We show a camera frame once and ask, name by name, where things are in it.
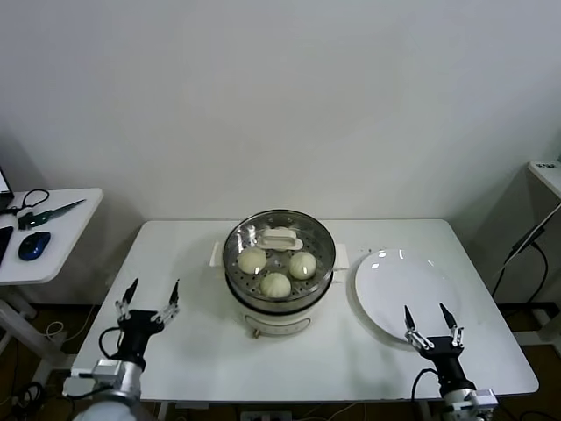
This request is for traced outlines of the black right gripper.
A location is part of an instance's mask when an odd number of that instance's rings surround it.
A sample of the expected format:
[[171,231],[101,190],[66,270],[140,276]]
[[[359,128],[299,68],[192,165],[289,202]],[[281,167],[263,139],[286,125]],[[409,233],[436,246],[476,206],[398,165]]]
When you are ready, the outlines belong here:
[[406,325],[405,338],[408,343],[417,350],[421,350],[421,356],[429,360],[435,366],[440,384],[440,391],[455,391],[460,389],[475,390],[473,382],[469,381],[459,362],[459,356],[463,352],[464,327],[460,326],[453,314],[443,303],[439,304],[451,336],[424,337],[417,329],[415,320],[407,305],[404,306],[404,321]]

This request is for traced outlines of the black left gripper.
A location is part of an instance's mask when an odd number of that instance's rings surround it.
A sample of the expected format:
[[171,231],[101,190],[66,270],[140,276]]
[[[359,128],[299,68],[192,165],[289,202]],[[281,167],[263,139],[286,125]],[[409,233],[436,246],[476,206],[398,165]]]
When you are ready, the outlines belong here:
[[117,325],[123,333],[117,347],[117,358],[129,362],[144,362],[149,339],[164,330],[179,313],[179,282],[177,280],[167,306],[159,312],[131,309],[132,298],[138,287],[138,278],[126,289],[123,297],[116,300]]

